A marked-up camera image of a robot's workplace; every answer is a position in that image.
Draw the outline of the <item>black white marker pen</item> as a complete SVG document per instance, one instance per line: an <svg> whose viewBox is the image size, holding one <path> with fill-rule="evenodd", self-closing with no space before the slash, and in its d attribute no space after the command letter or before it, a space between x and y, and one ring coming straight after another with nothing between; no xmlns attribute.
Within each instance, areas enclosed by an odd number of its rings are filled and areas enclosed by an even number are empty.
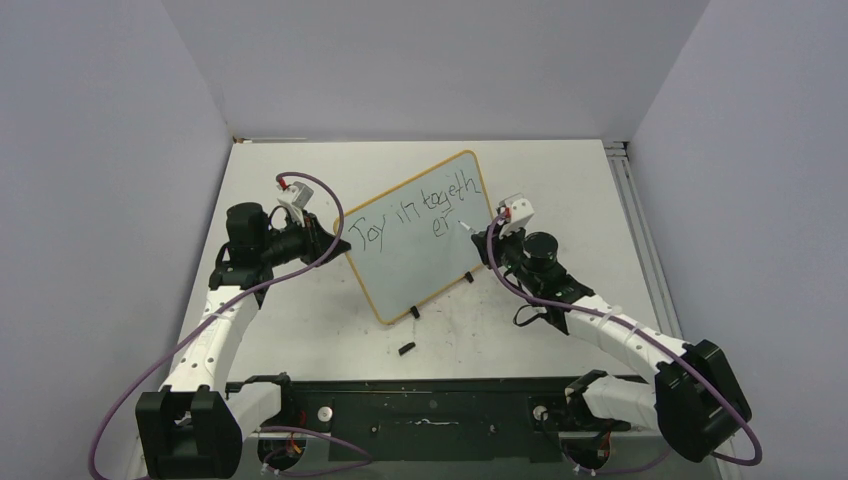
<svg viewBox="0 0 848 480"><path fill-rule="evenodd" d="M466 231L470 232L471 234L474 234L476 232L470 225L466 224L465 222L458 221L458 223L461 227L463 227Z"/></svg>

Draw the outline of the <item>yellow framed whiteboard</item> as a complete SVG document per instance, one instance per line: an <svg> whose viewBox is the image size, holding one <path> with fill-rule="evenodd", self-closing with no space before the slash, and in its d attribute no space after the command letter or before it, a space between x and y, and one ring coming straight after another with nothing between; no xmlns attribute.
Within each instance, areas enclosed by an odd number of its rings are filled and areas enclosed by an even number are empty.
<svg viewBox="0 0 848 480"><path fill-rule="evenodd" d="M471 233L493 219L482 170L471 150L414 175L345 212L335 232L378 322L420 309L482 265Z"/></svg>

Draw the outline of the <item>black marker cap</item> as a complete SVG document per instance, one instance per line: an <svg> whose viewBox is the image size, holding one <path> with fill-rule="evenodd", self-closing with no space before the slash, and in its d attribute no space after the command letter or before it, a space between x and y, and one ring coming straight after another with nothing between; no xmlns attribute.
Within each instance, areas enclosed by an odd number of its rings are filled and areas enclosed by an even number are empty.
<svg viewBox="0 0 848 480"><path fill-rule="evenodd" d="M412 349L414 349L415 347L416 347L416 343L415 343L415 342L409 342L409 343L407 343L407 344L403 345L403 346L402 346L402 347L398 350L398 355L399 355L399 356L404 356L405 354L407 354L408 352L410 352L410 351L411 351Z"/></svg>

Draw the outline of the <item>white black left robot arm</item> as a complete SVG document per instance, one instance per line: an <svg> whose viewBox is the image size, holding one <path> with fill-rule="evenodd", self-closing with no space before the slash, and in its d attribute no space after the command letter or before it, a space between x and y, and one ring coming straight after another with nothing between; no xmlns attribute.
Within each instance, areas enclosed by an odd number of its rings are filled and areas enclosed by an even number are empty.
<svg viewBox="0 0 848 480"><path fill-rule="evenodd" d="M238 469L244 440L263 422L276 431L295 423L298 403L283 393L287 374L254 375L230 388L229 372L274 268L293 260L317 267L351 249L314 214L296 208L278 229L259 204L237 204L227 211L226 230L201 332L179 348L162 386L142 393L135 406L152 479L228 479Z"/></svg>

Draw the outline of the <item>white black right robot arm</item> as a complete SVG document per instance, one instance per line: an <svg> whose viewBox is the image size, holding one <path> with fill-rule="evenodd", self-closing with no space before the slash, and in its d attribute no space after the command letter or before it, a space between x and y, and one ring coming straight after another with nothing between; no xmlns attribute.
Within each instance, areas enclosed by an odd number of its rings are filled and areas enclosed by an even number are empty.
<svg viewBox="0 0 848 480"><path fill-rule="evenodd" d="M752 412L724 352L665 335L617 312L556 260L556 240L518 229L471 234L483 264L511 293L558 332L628 366L637 380L592 370L564 390L565 415L579 428L603 421L657 431L681 457L754 466L762 446Z"/></svg>

